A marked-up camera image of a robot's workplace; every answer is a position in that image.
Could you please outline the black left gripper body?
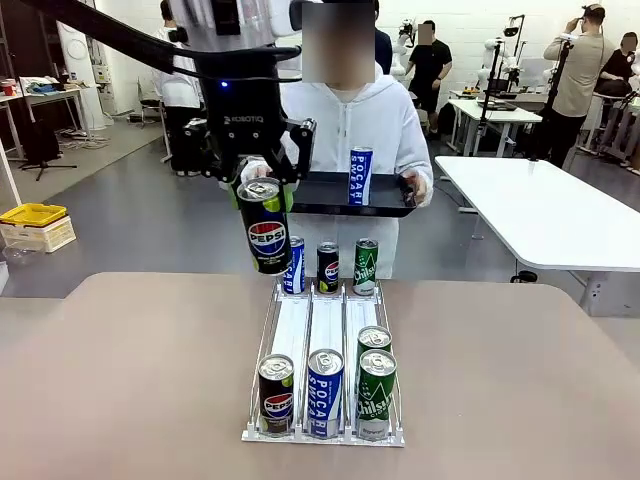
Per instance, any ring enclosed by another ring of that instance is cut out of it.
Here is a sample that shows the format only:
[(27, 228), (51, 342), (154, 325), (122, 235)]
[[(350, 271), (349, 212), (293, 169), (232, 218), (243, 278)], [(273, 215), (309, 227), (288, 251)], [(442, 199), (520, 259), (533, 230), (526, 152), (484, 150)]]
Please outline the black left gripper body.
[(207, 171), (237, 171), (241, 159), (277, 161), (286, 122), (278, 51), (205, 53), (196, 59), (207, 110)]

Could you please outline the person's left hand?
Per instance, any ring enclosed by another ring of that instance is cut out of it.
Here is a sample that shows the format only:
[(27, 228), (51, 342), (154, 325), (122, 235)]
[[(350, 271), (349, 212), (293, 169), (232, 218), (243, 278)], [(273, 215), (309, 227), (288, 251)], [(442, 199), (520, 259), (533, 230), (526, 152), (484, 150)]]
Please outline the person's left hand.
[(426, 207), (433, 196), (433, 185), (429, 178), (415, 169), (406, 170), (401, 174), (411, 189), (410, 197), (417, 208)]

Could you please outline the person's right hand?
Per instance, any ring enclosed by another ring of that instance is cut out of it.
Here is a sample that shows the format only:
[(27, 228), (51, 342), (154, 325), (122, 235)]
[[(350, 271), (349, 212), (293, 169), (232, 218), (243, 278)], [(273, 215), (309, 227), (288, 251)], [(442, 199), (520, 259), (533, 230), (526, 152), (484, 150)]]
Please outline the person's right hand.
[(272, 168), (263, 157), (249, 156), (241, 172), (241, 181), (246, 182), (255, 178), (268, 177), (272, 173)]

